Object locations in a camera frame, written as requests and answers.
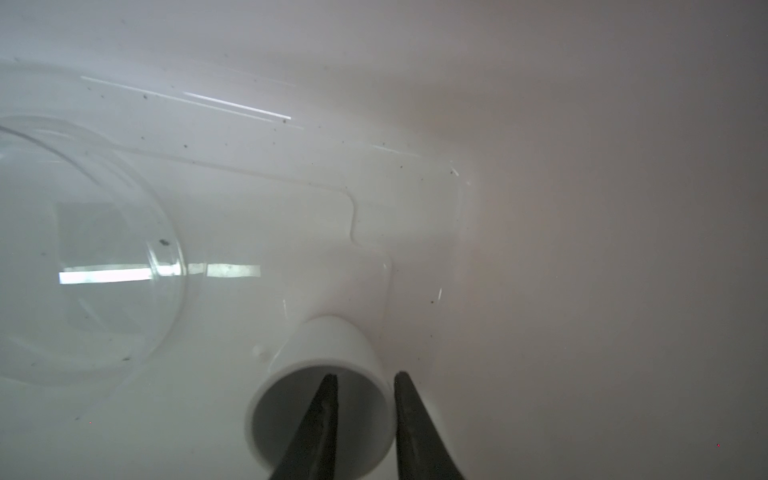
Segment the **small white ceramic crucible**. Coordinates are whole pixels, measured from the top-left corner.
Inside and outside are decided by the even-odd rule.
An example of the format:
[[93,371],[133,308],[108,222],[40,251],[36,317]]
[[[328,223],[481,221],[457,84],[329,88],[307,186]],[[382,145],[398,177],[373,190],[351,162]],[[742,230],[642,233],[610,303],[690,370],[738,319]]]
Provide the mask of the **small white ceramic crucible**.
[[396,430],[394,393],[372,343],[353,323],[323,316],[280,347],[251,401],[245,433],[273,478],[361,479]]

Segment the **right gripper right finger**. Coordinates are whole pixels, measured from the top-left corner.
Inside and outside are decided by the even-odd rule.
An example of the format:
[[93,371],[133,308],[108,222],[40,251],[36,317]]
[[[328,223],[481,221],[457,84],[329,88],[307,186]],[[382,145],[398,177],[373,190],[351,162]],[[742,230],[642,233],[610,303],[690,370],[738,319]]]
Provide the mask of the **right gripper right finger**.
[[394,377],[398,478],[464,480],[440,437],[410,375]]

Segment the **clear petri dish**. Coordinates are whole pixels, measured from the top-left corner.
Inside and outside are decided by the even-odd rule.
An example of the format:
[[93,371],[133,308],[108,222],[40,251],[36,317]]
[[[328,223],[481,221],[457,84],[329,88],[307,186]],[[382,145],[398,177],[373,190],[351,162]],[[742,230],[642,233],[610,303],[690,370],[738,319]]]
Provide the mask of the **clear petri dish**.
[[162,343],[185,290],[175,228],[97,135],[1,121],[1,373],[34,385],[124,374]]

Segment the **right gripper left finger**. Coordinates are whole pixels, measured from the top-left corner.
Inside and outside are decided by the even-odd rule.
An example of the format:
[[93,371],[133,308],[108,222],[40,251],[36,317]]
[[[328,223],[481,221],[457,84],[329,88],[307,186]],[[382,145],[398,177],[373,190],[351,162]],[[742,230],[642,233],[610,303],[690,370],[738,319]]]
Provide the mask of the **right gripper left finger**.
[[338,378],[323,377],[299,427],[270,478],[332,480],[338,438]]

